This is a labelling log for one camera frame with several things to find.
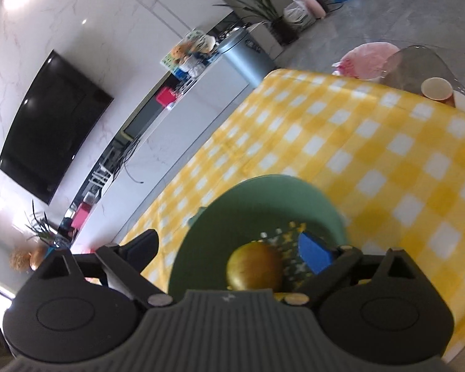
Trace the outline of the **red box on counter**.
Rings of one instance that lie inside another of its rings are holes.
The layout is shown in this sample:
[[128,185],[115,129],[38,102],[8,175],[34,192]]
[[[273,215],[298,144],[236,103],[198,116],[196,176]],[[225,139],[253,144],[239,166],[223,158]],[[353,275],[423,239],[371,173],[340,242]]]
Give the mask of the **red box on counter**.
[[156,101],[164,108],[175,103],[177,98],[175,90],[169,86],[163,86],[159,89],[155,97]]

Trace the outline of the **teddy bear toy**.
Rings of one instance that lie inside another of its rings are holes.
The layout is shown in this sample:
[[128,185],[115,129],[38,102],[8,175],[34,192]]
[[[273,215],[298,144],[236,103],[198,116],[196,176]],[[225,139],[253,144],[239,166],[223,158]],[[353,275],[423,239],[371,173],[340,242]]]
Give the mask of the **teddy bear toy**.
[[192,47],[192,42],[183,42],[172,48],[170,51],[170,56],[172,57],[174,63],[176,65],[184,64],[192,55]]

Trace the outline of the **pink box on counter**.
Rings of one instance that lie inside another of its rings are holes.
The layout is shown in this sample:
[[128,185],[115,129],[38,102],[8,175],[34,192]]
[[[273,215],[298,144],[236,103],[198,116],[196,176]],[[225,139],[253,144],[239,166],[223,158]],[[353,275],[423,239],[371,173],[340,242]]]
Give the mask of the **pink box on counter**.
[[91,212],[91,208],[91,204],[88,204],[84,201],[81,204],[79,204],[78,209],[76,210],[73,216],[71,227],[76,230],[80,230],[84,225],[86,219],[88,218]]

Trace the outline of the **white plastic bag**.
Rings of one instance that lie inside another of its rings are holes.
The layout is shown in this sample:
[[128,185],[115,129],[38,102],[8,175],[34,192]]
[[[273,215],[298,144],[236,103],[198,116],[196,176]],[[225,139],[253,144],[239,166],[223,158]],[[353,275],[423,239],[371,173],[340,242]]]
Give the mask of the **white plastic bag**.
[[302,0],[291,0],[283,10],[283,18],[296,32],[311,27],[317,21]]

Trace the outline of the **green colander bowl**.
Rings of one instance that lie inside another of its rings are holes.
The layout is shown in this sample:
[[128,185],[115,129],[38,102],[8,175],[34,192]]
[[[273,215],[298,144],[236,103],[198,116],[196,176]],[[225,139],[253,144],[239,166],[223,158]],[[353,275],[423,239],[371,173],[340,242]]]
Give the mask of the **green colander bowl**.
[[299,255],[304,231],[331,247],[348,244],[342,216],[312,184],[288,175],[245,180],[196,214],[175,257],[168,292],[180,300],[188,290],[226,290],[231,254],[252,242],[278,251],[282,290],[293,290],[313,275]]

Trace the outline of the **white marble tv counter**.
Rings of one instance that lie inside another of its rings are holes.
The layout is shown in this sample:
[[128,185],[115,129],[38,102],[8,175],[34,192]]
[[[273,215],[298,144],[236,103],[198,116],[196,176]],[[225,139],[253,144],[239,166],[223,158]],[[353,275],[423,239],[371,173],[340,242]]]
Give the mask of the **white marble tv counter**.
[[141,137],[115,181],[93,207],[71,250],[119,242],[187,160],[237,108],[251,85],[219,58]]

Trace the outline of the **yellow checkered tablecloth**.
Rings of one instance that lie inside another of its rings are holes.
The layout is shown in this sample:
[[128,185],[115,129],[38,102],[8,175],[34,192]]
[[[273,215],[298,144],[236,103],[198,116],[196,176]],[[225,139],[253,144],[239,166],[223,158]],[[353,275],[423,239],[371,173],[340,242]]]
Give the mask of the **yellow checkered tablecloth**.
[[401,247],[449,305],[465,347],[465,113],[352,78],[278,70],[203,144],[136,225],[162,240],[144,276],[167,286],[187,221],[243,180],[292,175],[342,214],[349,240]]

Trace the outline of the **black wall television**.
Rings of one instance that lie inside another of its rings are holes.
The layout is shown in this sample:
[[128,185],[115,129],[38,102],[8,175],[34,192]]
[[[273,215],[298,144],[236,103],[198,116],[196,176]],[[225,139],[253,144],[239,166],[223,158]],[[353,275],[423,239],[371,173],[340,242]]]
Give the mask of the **black wall television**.
[[111,95],[52,51],[11,124],[0,155],[0,170],[49,204],[112,101]]

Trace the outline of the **potted long-leaf plant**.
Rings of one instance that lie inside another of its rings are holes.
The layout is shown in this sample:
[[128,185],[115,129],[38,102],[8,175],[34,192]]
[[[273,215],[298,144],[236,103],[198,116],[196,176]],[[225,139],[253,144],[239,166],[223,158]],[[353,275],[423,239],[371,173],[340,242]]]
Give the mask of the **potted long-leaf plant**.
[[230,0],[230,2],[218,3],[216,7],[228,7],[246,12],[247,14],[241,19],[262,19],[281,46],[290,45],[298,40],[297,32],[275,8],[272,0]]

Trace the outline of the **large round yellow-green pear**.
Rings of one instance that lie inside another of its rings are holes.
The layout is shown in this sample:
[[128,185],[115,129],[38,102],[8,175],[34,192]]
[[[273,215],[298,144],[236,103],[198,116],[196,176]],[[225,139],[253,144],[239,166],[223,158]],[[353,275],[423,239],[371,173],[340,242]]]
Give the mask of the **large round yellow-green pear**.
[[281,254],[261,242],[236,249],[226,266],[227,282],[233,290],[280,290],[283,275]]

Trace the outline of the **grey metal trash bin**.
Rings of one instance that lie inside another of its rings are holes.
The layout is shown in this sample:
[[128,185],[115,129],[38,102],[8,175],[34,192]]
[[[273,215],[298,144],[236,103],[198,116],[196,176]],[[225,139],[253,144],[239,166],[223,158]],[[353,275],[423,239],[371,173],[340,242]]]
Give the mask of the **grey metal trash bin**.
[[245,28],[232,31],[218,45],[218,52],[252,87],[259,86],[270,72],[277,69],[275,62]]

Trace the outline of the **potted plant left counter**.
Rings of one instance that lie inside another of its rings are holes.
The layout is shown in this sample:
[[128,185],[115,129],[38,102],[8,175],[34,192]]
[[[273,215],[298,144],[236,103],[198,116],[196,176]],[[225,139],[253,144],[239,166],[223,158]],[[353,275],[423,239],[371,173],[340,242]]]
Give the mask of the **potted plant left counter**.
[[28,218],[27,228],[33,233],[34,238],[38,238],[48,247],[56,250],[70,248],[70,242],[58,233],[49,223],[45,212],[35,210],[34,201],[32,201],[32,214]]

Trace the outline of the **pink chair cushion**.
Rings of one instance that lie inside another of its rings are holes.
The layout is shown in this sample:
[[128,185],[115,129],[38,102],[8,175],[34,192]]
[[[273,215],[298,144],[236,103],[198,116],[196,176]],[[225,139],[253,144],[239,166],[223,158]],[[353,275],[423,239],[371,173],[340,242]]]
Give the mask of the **pink chair cushion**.
[[364,81],[376,81],[387,60],[400,49],[388,42],[370,42],[359,45],[333,64],[333,75]]

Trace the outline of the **white wifi router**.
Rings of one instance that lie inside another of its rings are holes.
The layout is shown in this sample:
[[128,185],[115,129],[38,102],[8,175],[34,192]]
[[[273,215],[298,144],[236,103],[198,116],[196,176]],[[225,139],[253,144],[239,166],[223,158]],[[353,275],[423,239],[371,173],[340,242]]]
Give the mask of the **white wifi router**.
[[91,172],[88,182],[97,187],[104,187],[113,177],[112,173],[103,165],[97,165]]

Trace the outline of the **paper cup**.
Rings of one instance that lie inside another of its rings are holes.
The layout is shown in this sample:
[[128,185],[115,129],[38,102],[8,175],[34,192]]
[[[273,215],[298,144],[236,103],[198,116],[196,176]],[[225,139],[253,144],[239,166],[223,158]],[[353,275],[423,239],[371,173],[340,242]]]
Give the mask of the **paper cup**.
[[430,77],[421,85],[424,97],[436,102],[446,103],[454,96],[452,85],[444,78]]

